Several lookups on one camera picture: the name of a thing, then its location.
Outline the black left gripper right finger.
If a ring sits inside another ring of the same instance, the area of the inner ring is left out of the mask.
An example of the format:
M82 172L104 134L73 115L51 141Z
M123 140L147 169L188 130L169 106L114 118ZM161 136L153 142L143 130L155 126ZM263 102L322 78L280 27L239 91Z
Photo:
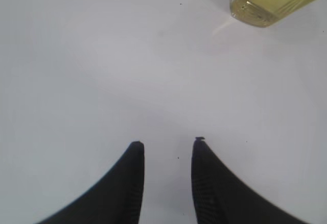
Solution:
M192 196L197 223L303 223L243 183L203 137L193 144Z

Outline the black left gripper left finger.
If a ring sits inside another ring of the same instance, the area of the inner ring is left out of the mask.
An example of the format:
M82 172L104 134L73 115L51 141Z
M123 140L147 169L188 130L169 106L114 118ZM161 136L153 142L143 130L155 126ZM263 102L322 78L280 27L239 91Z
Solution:
M138 223L145 177L145 147L132 142L89 190L41 223Z

